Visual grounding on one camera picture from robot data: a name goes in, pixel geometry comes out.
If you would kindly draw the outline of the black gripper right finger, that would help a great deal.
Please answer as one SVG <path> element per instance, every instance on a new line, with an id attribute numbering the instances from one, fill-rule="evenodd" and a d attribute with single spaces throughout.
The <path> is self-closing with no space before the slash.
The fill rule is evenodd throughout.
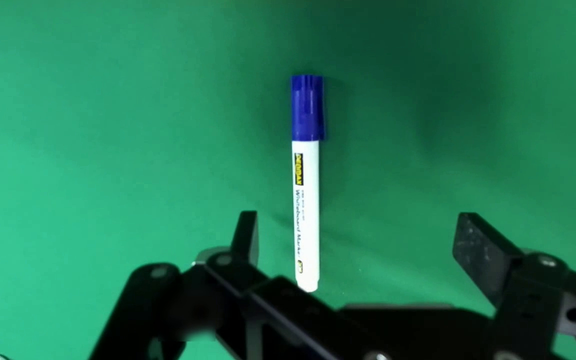
<path id="1" fill-rule="evenodd" d="M 476 212 L 460 212 L 453 255 L 495 306 L 486 360 L 565 360 L 559 334 L 576 339 L 576 270 L 527 251 Z"/>

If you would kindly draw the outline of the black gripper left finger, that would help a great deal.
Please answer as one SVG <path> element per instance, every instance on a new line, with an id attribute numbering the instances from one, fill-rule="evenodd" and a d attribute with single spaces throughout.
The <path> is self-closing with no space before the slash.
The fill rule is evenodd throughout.
<path id="1" fill-rule="evenodd" d="M 289 278 L 256 266 L 258 213 L 244 210 L 226 247 L 186 270 L 137 267 L 90 360 L 180 360 L 193 335 L 210 332 L 236 360 L 337 360 L 337 313 Z"/>

